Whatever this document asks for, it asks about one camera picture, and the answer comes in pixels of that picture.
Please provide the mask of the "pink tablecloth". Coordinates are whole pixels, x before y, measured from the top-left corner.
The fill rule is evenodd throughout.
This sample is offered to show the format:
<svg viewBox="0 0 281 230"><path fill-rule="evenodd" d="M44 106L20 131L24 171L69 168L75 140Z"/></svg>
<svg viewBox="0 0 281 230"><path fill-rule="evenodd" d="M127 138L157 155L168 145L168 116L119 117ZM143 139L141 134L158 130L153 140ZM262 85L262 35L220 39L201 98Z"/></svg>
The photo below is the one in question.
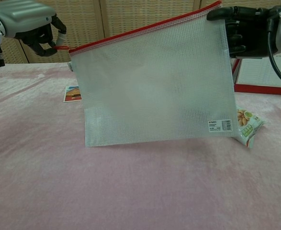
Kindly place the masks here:
<svg viewBox="0 0 281 230"><path fill-rule="evenodd" d="M281 230L281 95L246 148L200 138L87 148L64 63L0 68L0 230Z"/></svg>

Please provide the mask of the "bamboo folding screen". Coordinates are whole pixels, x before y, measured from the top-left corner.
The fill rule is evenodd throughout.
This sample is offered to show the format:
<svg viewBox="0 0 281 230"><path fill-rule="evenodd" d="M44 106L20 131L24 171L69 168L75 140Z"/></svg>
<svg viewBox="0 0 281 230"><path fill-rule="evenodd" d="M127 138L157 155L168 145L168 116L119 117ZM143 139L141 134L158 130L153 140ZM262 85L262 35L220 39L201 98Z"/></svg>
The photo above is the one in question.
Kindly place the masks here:
<svg viewBox="0 0 281 230"><path fill-rule="evenodd" d="M218 0L37 0L55 9L76 47L204 8ZM223 6L271 8L281 0L220 0Z"/></svg>

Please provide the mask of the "white nut snack bag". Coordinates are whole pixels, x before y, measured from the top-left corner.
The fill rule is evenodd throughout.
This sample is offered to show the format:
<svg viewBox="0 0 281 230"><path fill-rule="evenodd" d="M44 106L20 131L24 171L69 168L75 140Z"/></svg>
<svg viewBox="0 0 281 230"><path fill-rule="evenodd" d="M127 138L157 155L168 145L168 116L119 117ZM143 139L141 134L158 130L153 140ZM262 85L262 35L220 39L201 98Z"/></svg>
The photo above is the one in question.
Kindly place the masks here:
<svg viewBox="0 0 281 230"><path fill-rule="evenodd" d="M234 139L247 148L254 145L255 134L266 124L266 121L254 113L237 107L238 136Z"/></svg>

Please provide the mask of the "clear zipper pouch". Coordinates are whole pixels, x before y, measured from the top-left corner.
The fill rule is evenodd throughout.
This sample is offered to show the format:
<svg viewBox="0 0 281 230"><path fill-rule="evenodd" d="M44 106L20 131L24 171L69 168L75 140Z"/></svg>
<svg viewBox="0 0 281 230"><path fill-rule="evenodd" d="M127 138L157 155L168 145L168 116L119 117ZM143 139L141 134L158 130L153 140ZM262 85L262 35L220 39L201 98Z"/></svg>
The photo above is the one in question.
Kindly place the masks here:
<svg viewBox="0 0 281 230"><path fill-rule="evenodd" d="M68 49L85 112L85 145L238 134L221 1Z"/></svg>

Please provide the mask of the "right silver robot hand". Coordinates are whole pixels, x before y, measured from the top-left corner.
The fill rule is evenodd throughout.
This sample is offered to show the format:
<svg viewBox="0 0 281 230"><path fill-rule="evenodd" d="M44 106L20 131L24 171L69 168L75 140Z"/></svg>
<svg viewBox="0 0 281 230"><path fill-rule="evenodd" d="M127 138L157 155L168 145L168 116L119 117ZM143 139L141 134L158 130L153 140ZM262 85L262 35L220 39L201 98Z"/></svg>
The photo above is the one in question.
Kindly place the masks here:
<svg viewBox="0 0 281 230"><path fill-rule="evenodd" d="M210 11L209 21L224 20L231 58L265 58L268 54L268 18L281 12L281 5L266 8L222 7Z"/></svg>

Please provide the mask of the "red spiral desk calendar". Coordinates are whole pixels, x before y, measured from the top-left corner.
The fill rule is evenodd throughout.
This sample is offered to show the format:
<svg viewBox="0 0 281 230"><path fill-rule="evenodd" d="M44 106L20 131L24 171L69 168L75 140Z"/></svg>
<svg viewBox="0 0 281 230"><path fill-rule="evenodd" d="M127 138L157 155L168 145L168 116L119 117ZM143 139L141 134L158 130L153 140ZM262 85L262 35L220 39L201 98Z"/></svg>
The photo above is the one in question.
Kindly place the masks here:
<svg viewBox="0 0 281 230"><path fill-rule="evenodd" d="M232 66L236 92L281 95L281 80L269 58L236 59Z"/></svg>

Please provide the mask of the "palace photo postcard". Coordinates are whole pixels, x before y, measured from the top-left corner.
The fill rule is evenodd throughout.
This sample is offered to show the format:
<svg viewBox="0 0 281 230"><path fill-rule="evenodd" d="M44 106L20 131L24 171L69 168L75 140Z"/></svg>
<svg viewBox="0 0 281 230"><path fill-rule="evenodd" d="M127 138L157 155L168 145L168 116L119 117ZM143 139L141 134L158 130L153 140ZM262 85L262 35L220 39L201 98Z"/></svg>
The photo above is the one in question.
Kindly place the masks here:
<svg viewBox="0 0 281 230"><path fill-rule="evenodd" d="M66 86L63 102L81 101L79 86Z"/></svg>

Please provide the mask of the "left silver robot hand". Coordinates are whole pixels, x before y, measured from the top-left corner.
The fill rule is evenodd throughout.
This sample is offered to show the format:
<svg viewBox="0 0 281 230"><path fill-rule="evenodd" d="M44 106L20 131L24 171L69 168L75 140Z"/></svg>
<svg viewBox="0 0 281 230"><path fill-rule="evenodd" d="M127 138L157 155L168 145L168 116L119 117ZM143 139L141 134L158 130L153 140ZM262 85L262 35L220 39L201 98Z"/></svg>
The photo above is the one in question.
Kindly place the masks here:
<svg viewBox="0 0 281 230"><path fill-rule="evenodd" d="M38 56L50 57L66 34L54 8L35 0L0 1L0 40L1 36L21 40Z"/></svg>

